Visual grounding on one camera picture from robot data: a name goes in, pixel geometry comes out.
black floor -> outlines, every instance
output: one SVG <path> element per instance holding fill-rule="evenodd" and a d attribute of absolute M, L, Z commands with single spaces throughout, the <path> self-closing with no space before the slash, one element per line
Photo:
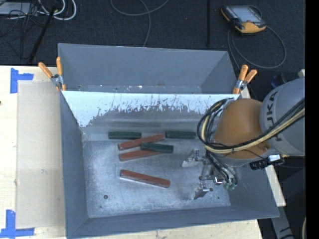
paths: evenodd
<path fill-rule="evenodd" d="M 39 9 L 37 0 L 10 1 L 30 2 L 34 11 Z M 57 15 L 61 18 L 70 17 L 74 12 L 72 1 L 65 1 L 66 9 Z M 8 15 L 0 15 L 0 64 L 37 65 L 42 61 L 47 66 L 55 66 L 58 43 L 227 50 L 236 74 L 242 64 L 257 69 L 258 74 L 249 87 L 252 98 L 260 101 L 272 90 L 275 77 L 282 80 L 281 83 L 290 81 L 305 68 L 306 0 L 209 0 L 209 10 L 208 0 L 74 1 L 75 17 L 71 20 L 54 18 L 39 45 L 37 40 L 48 16 L 30 13 L 32 16 L 8 19 Z M 48 10 L 53 2 L 41 0 Z M 223 5 L 244 4 L 260 11 L 267 24 L 264 31 L 242 36 L 220 12 Z M 62 3 L 58 2 L 57 9 L 61 8 Z M 132 16 L 117 10 L 130 14 L 155 11 Z M 299 161 L 292 161 L 291 165 L 298 166 Z M 297 171 L 297 168 L 278 168 L 279 180 L 284 181 Z M 295 238 L 299 238 L 305 205 L 306 198 L 301 194 L 286 208 Z M 259 222 L 264 238 L 275 238 L 270 221 Z"/>

black carpet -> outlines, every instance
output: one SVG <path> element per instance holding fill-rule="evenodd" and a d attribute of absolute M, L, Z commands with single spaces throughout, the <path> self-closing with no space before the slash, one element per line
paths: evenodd
<path fill-rule="evenodd" d="M 116 9 L 135 14 L 147 12 L 147 9 L 154 10 L 165 1 L 112 0 Z M 262 101 L 272 89 L 271 80 L 274 76 L 283 75 L 289 81 L 297 78 L 297 73 L 305 68 L 305 1 L 210 0 L 208 40 L 207 0 L 169 0 L 163 7 L 149 14 L 151 28 L 145 47 L 233 51 L 230 55 L 236 73 L 237 65 L 244 63 L 250 69 L 258 70 L 258 75 L 250 84 L 251 94 Z M 48 10 L 52 5 L 52 0 L 41 2 Z M 123 15 L 112 7 L 111 0 L 75 2 L 76 16 L 68 21 L 53 19 L 31 63 L 29 59 L 32 49 L 47 16 L 38 14 L 30 18 L 10 20 L 7 15 L 2 15 L 0 64 L 36 65 L 42 61 L 48 66 L 54 66 L 59 42 L 139 47 L 144 45 L 149 28 L 148 14 Z M 66 0 L 66 3 L 70 16 L 72 3 L 70 0 Z M 260 10 L 268 26 L 264 31 L 254 36 L 242 36 L 224 19 L 220 12 L 221 6 L 242 4 L 253 5 Z M 228 33 L 233 36 L 230 47 Z M 233 44 L 245 59 L 235 50 Z"/>

wooden table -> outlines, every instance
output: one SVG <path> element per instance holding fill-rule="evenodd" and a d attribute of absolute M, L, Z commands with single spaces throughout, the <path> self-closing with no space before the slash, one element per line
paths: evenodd
<path fill-rule="evenodd" d="M 29 87 L 33 85 L 41 86 L 40 83 L 47 83 L 46 86 L 48 88 L 52 88 L 55 90 L 55 86 L 51 83 L 51 81 L 45 76 L 45 74 L 38 67 L 24 67 L 24 66 L 0 66 L 0 229 L 5 227 L 5 211 L 6 210 L 17 210 L 17 187 L 22 186 L 20 181 L 17 181 L 17 143 L 18 143 L 18 108 L 23 109 L 23 107 L 18 107 L 18 97 L 19 97 L 19 89 L 18 93 L 10 94 L 10 69 L 11 67 L 15 68 L 22 73 L 32 73 L 33 80 L 32 81 L 20 81 L 18 86 L 21 84 L 30 84 Z M 53 74 L 57 73 L 56 68 L 49 68 Z M 28 88 L 30 93 L 24 93 L 25 95 L 30 96 L 30 100 L 34 96 L 32 91 L 39 91 L 36 87 Z M 249 93 L 246 92 L 244 94 L 246 98 L 249 98 Z M 39 107 L 34 107 L 37 113 L 30 113 L 30 120 L 36 121 L 36 125 L 41 125 L 45 123 L 43 121 L 41 111 L 45 111 L 44 107 L 47 105 L 52 105 L 52 101 L 49 100 L 33 100 L 33 102 L 37 103 Z M 47 142 L 51 142 L 52 139 L 59 139 L 59 136 L 56 133 L 59 131 L 60 125 L 59 123 L 50 124 L 51 128 L 47 128 L 42 134 Z M 29 137 L 37 137 L 36 134 L 30 135 Z M 50 152 L 48 151 L 47 145 L 43 144 L 43 148 L 37 149 L 38 152 L 44 152 L 46 155 L 56 155 L 53 158 L 59 158 L 61 156 L 60 152 Z M 32 170 L 40 171 L 41 160 L 39 162 L 35 162 L 32 165 Z M 274 196 L 276 199 L 277 205 L 285 206 L 285 199 L 283 197 L 276 173 L 272 166 L 266 168 L 269 181 L 271 183 L 272 190 L 274 192 Z M 47 190 L 48 185 L 33 185 L 34 194 L 41 195 L 43 190 Z M 50 215 L 54 214 L 54 207 L 50 206 L 50 201 L 42 201 L 39 202 L 41 208 L 36 212 L 28 209 L 28 220 L 32 222 L 32 220 L 43 219 L 43 217 L 50 217 Z M 55 225 L 48 224 L 43 227 L 35 227 L 34 235 L 28 236 L 26 238 L 31 239 L 49 239 L 49 238 L 65 238 L 65 228 L 63 225 Z M 240 222 L 231 222 L 231 223 L 222 223 L 222 224 L 213 224 L 213 225 L 204 225 L 204 226 L 194 226 L 188 228 L 180 228 L 180 229 L 169 229 L 169 230 L 158 230 L 151 232 L 142 232 L 142 233 L 134 233 L 134 234 L 124 234 L 124 235 L 116 235 L 116 236 L 108 236 L 102 237 L 104 239 L 207 239 L 207 238 L 215 238 L 215 239 L 261 239 L 261 232 L 258 226 L 257 220 L 251 221 L 240 221 Z"/>

cable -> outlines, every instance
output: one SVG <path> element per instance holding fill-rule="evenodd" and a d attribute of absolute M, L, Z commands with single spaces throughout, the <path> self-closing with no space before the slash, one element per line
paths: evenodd
<path fill-rule="evenodd" d="M 307 223 L 307 221 L 306 221 L 306 218 L 307 217 L 305 217 L 305 220 L 304 220 L 304 223 L 303 223 L 303 234 L 302 234 L 302 237 L 303 237 L 303 239 L 306 239 L 306 236 L 307 236 L 307 234 L 306 234 L 306 223 Z"/>
<path fill-rule="evenodd" d="M 65 7 L 66 7 L 66 6 L 65 6 L 65 0 L 62 0 L 63 7 L 62 7 L 62 9 L 61 9 L 60 11 L 55 12 L 55 13 L 53 14 L 53 18 L 54 18 L 54 19 L 57 19 L 57 20 L 71 20 L 71 19 L 73 19 L 73 18 L 75 17 L 75 15 L 76 15 L 76 12 L 77 12 L 77 6 L 76 6 L 76 3 L 75 3 L 75 0 L 71 0 L 71 1 L 72 1 L 74 10 L 73 10 L 73 14 L 72 14 L 70 17 L 63 18 L 63 17 L 58 17 L 58 16 L 57 16 L 57 15 L 63 13 L 64 10 L 65 10 Z M 42 8 L 43 11 L 44 11 L 44 12 L 38 11 L 38 13 L 45 14 L 45 15 L 49 15 L 50 12 L 43 6 L 41 0 L 38 0 L 38 2 L 39 2 L 41 8 Z"/>
<path fill-rule="evenodd" d="M 148 38 L 149 38 L 149 35 L 150 35 L 150 31 L 151 31 L 151 13 L 154 12 L 154 11 L 156 11 L 156 10 L 158 10 L 158 9 L 160 9 L 160 8 L 162 8 L 165 4 L 168 3 L 169 0 L 166 0 L 161 6 L 155 8 L 155 9 L 153 9 L 153 10 L 149 10 L 148 7 L 146 6 L 146 4 L 145 4 L 142 0 L 139 0 L 139 1 L 140 1 L 140 2 L 143 4 L 143 6 L 145 7 L 146 12 L 142 12 L 142 13 L 126 13 L 126 12 L 123 12 L 123 11 L 121 11 L 121 10 L 118 10 L 118 9 L 114 6 L 114 4 L 113 4 L 113 0 L 110 0 L 111 6 L 113 7 L 113 9 L 116 10 L 117 12 L 123 14 L 123 15 L 126 15 L 126 16 L 142 16 L 142 15 L 146 15 L 146 14 L 147 14 L 147 15 L 149 16 L 149 28 L 148 28 L 148 32 L 147 32 L 145 41 L 144 41 L 144 43 L 143 43 L 143 47 L 145 47 L 145 45 L 146 45 L 146 43 L 147 43 L 147 40 L 148 40 Z"/>
<path fill-rule="evenodd" d="M 226 101 L 227 99 L 223 99 L 213 104 L 197 125 L 197 134 L 199 139 L 204 143 L 205 148 L 213 153 L 234 153 L 236 151 L 245 150 L 247 148 L 255 146 L 263 141 L 274 137 L 275 135 L 279 134 L 305 116 L 305 98 L 303 98 L 288 112 L 286 112 L 279 120 L 277 120 L 277 122 L 274 123 L 272 127 L 263 132 L 259 137 L 233 146 L 221 146 L 221 144 L 208 142 L 205 137 L 207 135 L 207 133 L 205 133 L 205 129 L 207 128 L 206 126 L 210 118 L 210 113 L 219 112 L 220 109 L 223 109 L 222 106 L 226 103 Z"/>
<path fill-rule="evenodd" d="M 262 17 L 262 12 L 261 12 L 261 10 L 260 10 L 259 8 L 257 8 L 256 6 L 253 6 L 253 5 L 248 5 L 248 6 L 255 8 L 255 9 L 259 12 L 259 16 Z M 237 48 L 236 45 L 235 45 L 235 42 L 234 42 L 234 33 L 235 33 L 235 31 L 233 31 L 233 34 L 232 34 L 232 36 L 231 36 L 231 40 L 232 40 L 232 44 L 233 44 L 235 50 L 237 51 L 237 53 L 238 53 L 244 60 L 246 60 L 248 63 L 250 63 L 250 64 L 252 64 L 252 65 L 254 65 L 254 66 L 256 66 L 256 67 L 262 68 L 262 69 L 275 69 L 275 68 L 281 66 L 281 65 L 285 62 L 285 60 L 286 60 L 286 56 L 287 56 L 286 46 L 285 46 L 283 40 L 280 38 L 280 36 L 279 36 L 271 27 L 269 27 L 269 26 L 266 26 L 266 27 L 267 27 L 269 30 L 271 30 L 271 31 L 275 34 L 275 36 L 279 39 L 279 41 L 280 41 L 280 43 L 282 44 L 283 49 L 284 49 L 284 57 L 283 57 L 282 61 L 281 61 L 279 64 L 275 65 L 275 66 L 262 66 L 262 65 L 255 64 L 255 63 L 253 63 L 252 61 L 248 60 L 248 59 L 238 50 L 238 48 Z M 228 31 L 228 46 L 230 47 L 230 40 L 229 40 L 230 34 L 229 34 L 229 33 L 230 33 L 230 29 L 229 29 L 229 31 Z"/>

gray bin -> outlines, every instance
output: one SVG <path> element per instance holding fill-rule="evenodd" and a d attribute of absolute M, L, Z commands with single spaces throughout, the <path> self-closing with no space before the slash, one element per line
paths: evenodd
<path fill-rule="evenodd" d="M 193 199 L 201 164 L 182 168 L 199 139 L 165 139 L 173 153 L 121 162 L 108 132 L 196 131 L 236 77 L 226 51 L 58 44 L 67 91 L 60 93 L 66 233 L 70 238 L 278 217 L 265 170 L 235 168 L 238 186 Z M 127 169 L 169 188 L 119 178 Z"/>

